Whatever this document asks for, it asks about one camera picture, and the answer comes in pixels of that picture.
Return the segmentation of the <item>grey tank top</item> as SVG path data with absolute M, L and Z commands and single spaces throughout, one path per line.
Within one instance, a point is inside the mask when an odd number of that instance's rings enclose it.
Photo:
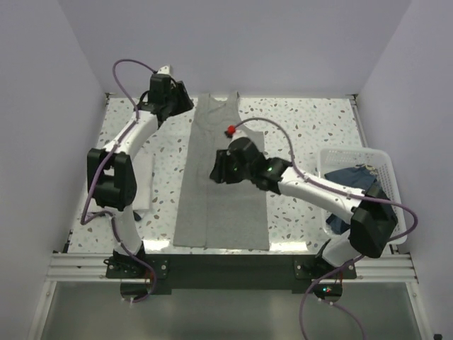
M 217 150 L 229 144 L 224 131 L 239 121 L 238 92 L 224 101 L 208 93 L 199 96 L 173 237 L 177 247 L 270 248 L 265 192 L 250 181 L 217 184 L 210 179 Z

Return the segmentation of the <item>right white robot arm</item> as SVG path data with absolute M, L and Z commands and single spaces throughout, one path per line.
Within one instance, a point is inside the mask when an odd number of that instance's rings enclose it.
M 210 178 L 225 184 L 250 181 L 262 191 L 316 205 L 348 224 L 350 228 L 324 243 L 312 261 L 323 278 L 332 278 L 344 263 L 359 256 L 378 259 L 398 223 L 380 187 L 372 185 L 364 191 L 313 177 L 290 161 L 265 157 L 247 137 L 216 151 Z

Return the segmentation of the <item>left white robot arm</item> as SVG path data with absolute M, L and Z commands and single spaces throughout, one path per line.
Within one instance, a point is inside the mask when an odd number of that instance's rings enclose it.
M 100 216 L 110 218 L 114 255 L 126 256 L 121 268 L 131 278 L 147 269 L 132 207 L 139 188 L 133 160 L 167 119 L 193 109 L 184 83 L 172 77 L 168 65 L 151 75 L 145 96 L 147 100 L 137 104 L 138 111 L 113 140 L 88 152 L 88 197 L 81 217 L 83 225 Z

